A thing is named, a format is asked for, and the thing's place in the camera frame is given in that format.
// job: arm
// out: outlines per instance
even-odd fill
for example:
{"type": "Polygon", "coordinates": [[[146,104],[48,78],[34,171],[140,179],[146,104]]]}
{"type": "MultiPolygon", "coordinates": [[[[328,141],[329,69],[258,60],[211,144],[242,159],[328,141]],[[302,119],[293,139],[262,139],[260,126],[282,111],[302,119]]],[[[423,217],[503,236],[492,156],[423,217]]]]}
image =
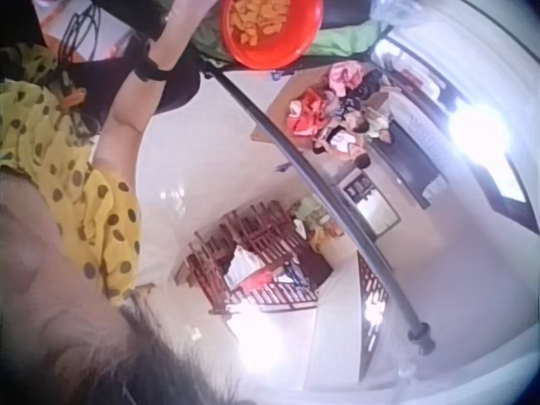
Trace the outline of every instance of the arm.
{"type": "MultiPolygon", "coordinates": [[[[171,70],[193,32],[216,0],[175,0],[162,36],[151,45],[149,57],[161,70],[171,70]]],[[[130,73],[116,95],[105,121],[94,166],[117,173],[132,190],[143,133],[158,107],[165,82],[143,82],[130,73]]]]}

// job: white cloth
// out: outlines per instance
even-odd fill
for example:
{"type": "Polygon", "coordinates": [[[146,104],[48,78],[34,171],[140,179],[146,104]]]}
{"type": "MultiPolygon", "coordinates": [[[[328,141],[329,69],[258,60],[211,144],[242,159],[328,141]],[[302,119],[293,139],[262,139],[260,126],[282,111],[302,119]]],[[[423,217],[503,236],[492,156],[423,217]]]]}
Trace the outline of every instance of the white cloth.
{"type": "Polygon", "coordinates": [[[230,289],[234,289],[261,267],[264,267],[264,262],[259,256],[237,246],[229,271],[225,275],[225,282],[230,289]]]}
{"type": "Polygon", "coordinates": [[[346,131],[340,131],[330,139],[330,144],[339,152],[348,153],[348,146],[356,143],[356,138],[346,131]]]}

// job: pink cloth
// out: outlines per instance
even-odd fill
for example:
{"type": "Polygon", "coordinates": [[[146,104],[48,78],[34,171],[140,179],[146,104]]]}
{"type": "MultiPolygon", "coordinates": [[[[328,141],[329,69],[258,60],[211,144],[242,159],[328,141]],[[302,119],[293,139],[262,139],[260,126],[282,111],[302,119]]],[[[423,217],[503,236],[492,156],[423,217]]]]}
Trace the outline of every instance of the pink cloth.
{"type": "Polygon", "coordinates": [[[362,83],[362,65],[359,62],[334,63],[328,74],[328,85],[337,97],[345,97],[347,89],[356,89],[362,83]]]}

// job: green cloth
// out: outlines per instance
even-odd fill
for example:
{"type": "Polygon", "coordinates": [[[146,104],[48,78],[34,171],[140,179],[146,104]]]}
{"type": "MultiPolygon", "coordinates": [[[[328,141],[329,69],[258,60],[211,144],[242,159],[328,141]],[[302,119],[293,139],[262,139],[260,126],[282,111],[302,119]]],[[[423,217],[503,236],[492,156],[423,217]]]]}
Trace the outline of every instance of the green cloth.
{"type": "Polygon", "coordinates": [[[320,30],[305,54],[319,57],[350,57],[355,53],[367,51],[383,30],[383,25],[376,21],[333,30],[320,30]]]}

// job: bright light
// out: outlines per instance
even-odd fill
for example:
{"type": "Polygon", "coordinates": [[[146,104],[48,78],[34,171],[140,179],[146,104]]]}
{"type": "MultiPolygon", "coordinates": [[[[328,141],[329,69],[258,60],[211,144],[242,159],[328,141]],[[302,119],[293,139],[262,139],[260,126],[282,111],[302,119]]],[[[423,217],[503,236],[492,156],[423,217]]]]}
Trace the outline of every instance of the bright light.
{"type": "Polygon", "coordinates": [[[266,374],[281,362],[283,335],[268,315],[245,303],[242,312],[233,315],[228,324],[240,342],[240,356],[250,372],[266,374]]]}
{"type": "Polygon", "coordinates": [[[401,55],[401,53],[401,49],[399,49],[397,46],[395,46],[388,40],[380,40],[379,43],[375,46],[375,54],[380,59],[382,59],[382,57],[386,54],[398,57],[399,55],[401,55]]]}
{"type": "Polygon", "coordinates": [[[466,105],[451,115],[452,140],[473,162],[491,166],[505,155],[510,133],[497,111],[486,105],[466,105]]]}
{"type": "Polygon", "coordinates": [[[521,187],[506,160],[510,131],[499,113],[486,105],[457,104],[448,129],[457,147],[485,167],[504,197],[525,202],[521,187]]]}

